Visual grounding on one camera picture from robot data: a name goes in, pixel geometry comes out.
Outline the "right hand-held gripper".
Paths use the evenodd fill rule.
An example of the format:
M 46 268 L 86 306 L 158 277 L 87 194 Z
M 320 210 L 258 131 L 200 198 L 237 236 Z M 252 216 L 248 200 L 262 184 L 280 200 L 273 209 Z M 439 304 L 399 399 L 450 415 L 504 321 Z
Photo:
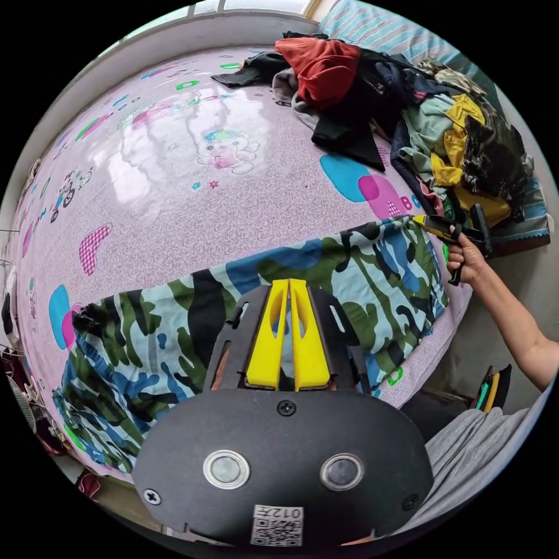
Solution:
M 448 220 L 438 214 L 416 215 L 412 217 L 412 221 L 421 226 L 427 233 L 441 240 L 446 245 L 455 245 L 459 235 L 461 233 L 464 234 L 462 231 L 458 232 L 458 228 L 454 227 L 454 223 L 451 220 Z M 476 244 L 472 240 L 470 241 L 480 250 L 486 260 L 486 268 L 481 273 L 475 286 L 488 286 L 488 280 L 490 279 L 490 269 L 489 265 L 487 264 L 487 251 L 484 246 Z M 461 274 L 461 271 L 458 271 L 457 273 L 451 275 L 451 278 L 454 277 L 456 279 L 458 277 L 458 273 Z

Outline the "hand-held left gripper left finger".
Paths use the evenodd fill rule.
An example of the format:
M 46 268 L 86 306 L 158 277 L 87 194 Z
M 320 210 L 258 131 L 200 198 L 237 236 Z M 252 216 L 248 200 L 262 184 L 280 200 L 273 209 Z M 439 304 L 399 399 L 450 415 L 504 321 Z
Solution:
M 278 390 L 289 293 L 287 279 L 267 287 L 246 369 L 246 382 L 262 390 Z

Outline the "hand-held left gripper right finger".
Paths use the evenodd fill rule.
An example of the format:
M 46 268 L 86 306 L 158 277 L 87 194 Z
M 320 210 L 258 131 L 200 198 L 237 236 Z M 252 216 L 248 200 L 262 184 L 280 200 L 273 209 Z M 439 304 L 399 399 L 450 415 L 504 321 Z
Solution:
M 290 279 L 289 296 L 295 390 L 321 390 L 330 382 L 330 371 L 306 283 Z

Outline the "person's right hand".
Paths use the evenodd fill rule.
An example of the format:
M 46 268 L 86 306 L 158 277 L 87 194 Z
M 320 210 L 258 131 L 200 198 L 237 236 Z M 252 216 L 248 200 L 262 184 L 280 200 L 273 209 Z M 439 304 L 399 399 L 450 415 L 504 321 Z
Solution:
M 453 275 L 461 271 L 461 282 L 474 288 L 485 268 L 486 260 L 480 250 L 461 233 L 457 242 L 448 248 L 448 272 Z

